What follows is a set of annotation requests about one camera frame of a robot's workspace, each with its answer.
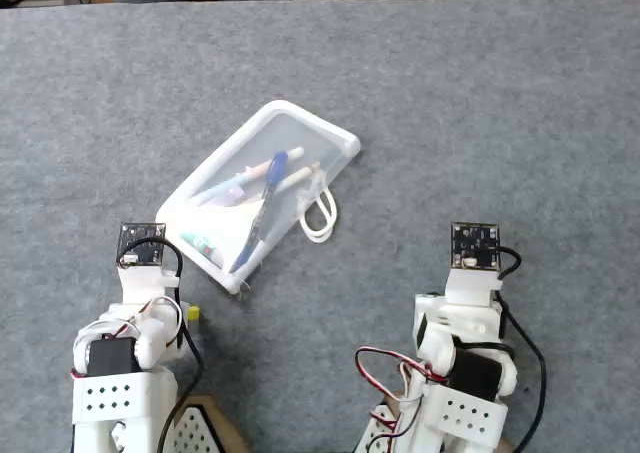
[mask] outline red wire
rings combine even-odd
[[[417,370],[425,378],[427,378],[427,379],[429,379],[431,381],[443,382],[443,381],[447,380],[446,377],[440,376],[440,375],[437,375],[437,374],[433,373],[429,366],[427,366],[427,365],[423,366],[420,363],[418,363],[417,361],[413,360],[412,358],[409,358],[408,356],[405,356],[405,355],[403,355],[401,353],[398,353],[396,351],[383,350],[381,348],[375,348],[375,347],[372,347],[372,346],[361,346],[360,348],[358,348],[356,350],[356,355],[355,355],[356,368],[358,368],[358,371],[360,372],[360,374],[364,377],[365,380],[367,380],[369,382],[369,384],[371,384],[374,388],[380,390],[385,395],[390,396],[391,398],[394,398],[395,395],[393,395],[387,388],[385,388],[385,386],[382,383],[380,383],[373,376],[371,376],[371,374],[364,368],[364,366],[362,366],[362,363],[360,362],[360,358],[359,357],[360,357],[360,353],[365,352],[365,351],[371,352],[371,353],[380,353],[380,354],[383,354],[383,355],[387,355],[387,356],[391,356],[393,358],[399,359],[403,363],[405,363],[408,367],[411,367],[414,370]]]
[[[381,416],[376,415],[373,411],[370,412],[369,414],[371,415],[372,418],[376,419],[377,421],[382,423],[384,426],[391,429],[391,431],[393,431],[396,428],[397,422],[395,420],[385,420]]]

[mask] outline white wire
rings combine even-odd
[[[168,343],[171,343],[173,340],[175,340],[178,337],[178,333],[180,333],[180,328],[182,327],[182,308],[180,308],[178,303],[176,303],[176,301],[169,296],[158,296],[157,298],[154,298],[153,300],[151,300],[151,304],[149,306],[154,305],[161,300],[165,300],[171,303],[173,308],[176,310],[176,314],[178,315],[178,325],[176,326],[176,329],[173,332],[173,335],[171,335],[171,339],[168,341]]]
[[[134,325],[131,321],[128,321],[128,320],[123,320],[121,318],[112,318],[109,320],[95,320],[89,323],[84,328],[82,328],[80,331],[78,331],[78,336],[76,336],[76,339],[73,342],[73,348],[75,349],[78,343],[80,343],[81,340],[84,340],[87,336],[94,335],[96,333],[109,333],[109,329],[105,329],[105,328],[101,328],[101,331],[95,331],[96,326],[113,325],[114,323],[117,323],[120,326],[126,325],[127,327],[135,330],[138,333],[138,336],[141,335],[140,329],[136,325]]]
[[[400,376],[402,376],[402,383],[404,384],[403,396],[407,396],[409,394],[409,380],[407,379],[407,372],[404,369],[404,365],[404,362],[400,363],[398,369],[400,370]]]
[[[322,201],[322,194],[327,197],[327,205]],[[333,198],[329,188],[322,190],[320,196],[318,196],[318,199],[316,200],[316,205],[318,205],[318,208],[320,208],[325,220],[327,220],[327,224],[319,230],[312,230],[307,223],[306,215],[302,215],[300,217],[300,226],[309,240],[314,243],[324,243],[331,237],[333,227],[338,219],[338,207],[336,206],[336,200]]]

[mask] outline black plastic part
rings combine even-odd
[[[427,331],[427,315],[422,315],[420,320],[420,326],[418,327],[418,334],[416,335],[416,345],[420,348],[422,340],[424,340],[424,334]]]
[[[495,401],[502,365],[490,358],[456,348],[456,361],[449,373],[449,387],[487,401]]]
[[[120,226],[120,241],[118,241],[116,254],[119,254],[125,246],[141,238],[154,236],[164,238],[165,229],[164,223],[123,223]],[[138,260],[127,264],[129,266],[162,266],[163,250],[164,245],[161,243],[145,243],[136,246],[129,253],[138,255]]]
[[[87,376],[123,375],[142,371],[133,352],[135,338],[95,340],[89,348]]]
[[[451,267],[469,270],[500,271],[498,225],[487,223],[451,223]],[[475,258],[476,264],[464,264]]]

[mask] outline blue pen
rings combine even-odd
[[[251,223],[251,230],[249,230],[249,237],[247,238],[242,251],[238,255],[238,258],[233,263],[233,266],[229,270],[230,273],[233,273],[242,265],[244,265],[253,253],[254,248],[260,241],[260,224],[262,223],[262,218],[264,216],[265,211],[269,207],[269,203],[271,203],[271,198],[273,197],[273,193],[275,192],[278,183],[282,181],[285,173],[287,172],[287,152],[279,151],[273,156],[273,160],[271,160],[271,164],[269,165],[269,169],[266,174],[267,183],[264,186],[264,190],[262,191],[262,206],[258,211],[258,214],[254,218]]]

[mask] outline gray carpet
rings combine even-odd
[[[119,223],[152,220],[246,118],[286,98],[362,140],[333,187],[334,238],[292,231],[242,303],[192,264],[183,275],[206,314],[199,391],[254,450],[350,451],[379,400],[355,348],[412,352],[413,296],[443,288],[449,222],[478,220],[524,256],[504,295],[549,362],[528,451],[637,451],[639,15],[638,0],[0,15],[2,450],[68,451],[71,344],[120,299]],[[517,441],[538,370],[510,338]]]

